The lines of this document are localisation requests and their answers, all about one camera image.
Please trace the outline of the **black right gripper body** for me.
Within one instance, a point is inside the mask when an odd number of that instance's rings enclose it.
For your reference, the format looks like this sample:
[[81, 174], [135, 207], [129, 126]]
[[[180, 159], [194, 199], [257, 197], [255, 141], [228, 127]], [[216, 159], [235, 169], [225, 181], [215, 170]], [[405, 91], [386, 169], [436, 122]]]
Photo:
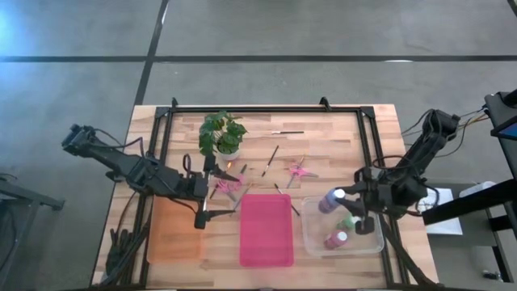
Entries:
[[388, 215], [404, 215], [405, 209], [393, 202], [391, 185], [381, 183], [367, 175], [364, 178], [366, 191], [363, 194], [364, 208], [367, 211]]

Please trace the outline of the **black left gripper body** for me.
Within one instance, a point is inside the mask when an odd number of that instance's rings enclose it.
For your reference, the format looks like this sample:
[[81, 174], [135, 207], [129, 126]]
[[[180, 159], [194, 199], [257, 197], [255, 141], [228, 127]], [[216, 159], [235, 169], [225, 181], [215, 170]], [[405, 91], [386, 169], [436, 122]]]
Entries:
[[204, 211], [206, 208], [206, 198], [209, 189], [208, 172], [192, 172], [188, 178], [181, 180], [181, 191], [179, 198], [182, 200], [194, 201], [197, 203], [198, 210]]

